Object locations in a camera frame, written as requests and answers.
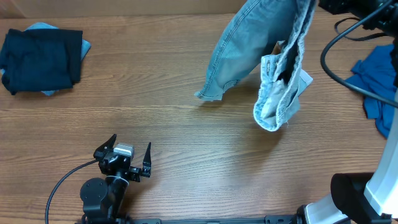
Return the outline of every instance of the light blue denim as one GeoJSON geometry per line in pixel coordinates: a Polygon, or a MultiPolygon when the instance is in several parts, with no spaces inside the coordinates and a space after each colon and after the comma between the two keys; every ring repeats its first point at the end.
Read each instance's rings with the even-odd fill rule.
{"type": "MultiPolygon", "coordinates": [[[[28,27],[26,30],[30,29],[58,29],[58,27],[51,26],[44,22],[36,22],[35,24],[28,27]]],[[[91,44],[87,40],[83,40],[81,43],[81,55],[80,59],[83,60],[86,54],[88,53],[89,49],[91,48],[91,44]]],[[[42,91],[42,93],[46,94],[47,96],[51,96],[58,90],[50,90],[50,91],[42,91]]]]}
{"type": "Polygon", "coordinates": [[[226,90],[261,63],[254,118],[264,129],[278,130],[300,108],[296,99],[312,82],[301,72],[301,61],[303,38],[314,11],[315,0],[248,0],[224,30],[211,57],[205,86],[195,96],[221,100],[226,90]],[[269,55],[278,41],[284,41],[281,54],[269,55]],[[291,77],[277,82],[288,67],[291,77]]]}

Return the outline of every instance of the black folded fabric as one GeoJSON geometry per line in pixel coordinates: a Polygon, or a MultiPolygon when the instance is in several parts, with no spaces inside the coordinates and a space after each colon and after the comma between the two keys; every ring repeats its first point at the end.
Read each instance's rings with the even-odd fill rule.
{"type": "Polygon", "coordinates": [[[10,29],[0,52],[3,85],[18,91],[72,88],[80,81],[82,31],[10,29]]]}

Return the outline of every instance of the wooden tabletop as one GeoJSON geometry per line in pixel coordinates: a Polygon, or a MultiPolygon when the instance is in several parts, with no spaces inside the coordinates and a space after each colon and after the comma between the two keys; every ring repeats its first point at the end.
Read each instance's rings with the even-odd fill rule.
{"type": "MultiPolygon", "coordinates": [[[[332,81],[320,66],[322,49],[336,35],[333,24],[348,15],[315,14],[303,60],[314,82],[300,96],[301,110],[275,133],[252,116],[258,69],[221,102],[193,95],[203,87],[211,53],[232,17],[0,20],[0,42],[9,28],[42,21],[83,30],[92,44],[72,90],[12,96],[0,86],[0,223],[43,223],[54,185],[92,160],[114,133],[135,145],[135,166],[152,142],[152,176],[132,183],[123,203],[133,218],[291,214],[326,195],[333,174],[374,171],[386,140],[366,119],[363,97],[332,81]]],[[[327,62],[346,78],[357,60],[391,42],[342,40],[327,62]]],[[[50,223],[79,220],[80,187],[94,177],[103,177],[97,165],[61,185],[50,223]]]]}

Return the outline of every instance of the white tube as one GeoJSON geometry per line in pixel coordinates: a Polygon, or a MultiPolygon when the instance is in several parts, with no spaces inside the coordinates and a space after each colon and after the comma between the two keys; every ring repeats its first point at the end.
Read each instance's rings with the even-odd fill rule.
{"type": "Polygon", "coordinates": [[[307,224],[332,224],[347,218],[338,210],[331,199],[331,194],[305,207],[307,224]]]}
{"type": "Polygon", "coordinates": [[[398,109],[392,122],[386,147],[379,167],[366,184],[365,197],[373,209],[381,215],[398,218],[398,109]]]}

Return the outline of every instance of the wall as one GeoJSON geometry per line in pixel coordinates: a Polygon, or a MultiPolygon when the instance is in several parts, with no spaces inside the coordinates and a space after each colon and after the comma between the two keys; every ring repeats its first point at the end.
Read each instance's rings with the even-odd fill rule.
{"type": "Polygon", "coordinates": [[[51,18],[235,13],[246,0],[0,0],[2,17],[51,18]]]}

